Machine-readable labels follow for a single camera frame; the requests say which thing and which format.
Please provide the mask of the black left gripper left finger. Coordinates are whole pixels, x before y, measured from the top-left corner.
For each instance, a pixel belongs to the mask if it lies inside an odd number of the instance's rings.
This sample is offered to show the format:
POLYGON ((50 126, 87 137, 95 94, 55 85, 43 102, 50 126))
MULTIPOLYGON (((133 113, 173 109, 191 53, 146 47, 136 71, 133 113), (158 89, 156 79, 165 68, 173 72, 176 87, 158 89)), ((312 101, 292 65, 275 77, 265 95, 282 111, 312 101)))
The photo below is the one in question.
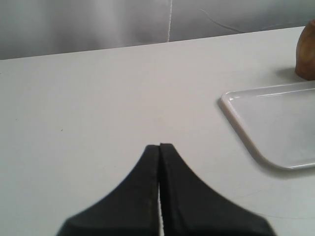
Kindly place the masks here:
POLYGON ((106 197, 68 218, 60 236, 158 236, 159 147, 148 145, 128 176, 106 197))

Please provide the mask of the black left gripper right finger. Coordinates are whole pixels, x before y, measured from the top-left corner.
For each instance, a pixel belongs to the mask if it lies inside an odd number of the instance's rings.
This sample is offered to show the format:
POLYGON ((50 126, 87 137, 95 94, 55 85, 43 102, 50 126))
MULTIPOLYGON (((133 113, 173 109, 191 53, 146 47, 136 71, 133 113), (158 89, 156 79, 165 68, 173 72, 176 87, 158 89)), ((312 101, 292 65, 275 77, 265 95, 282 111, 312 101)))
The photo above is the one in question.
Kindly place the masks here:
POLYGON ((166 236, 274 236, 263 217, 203 182, 172 144, 159 146, 159 186, 166 236))

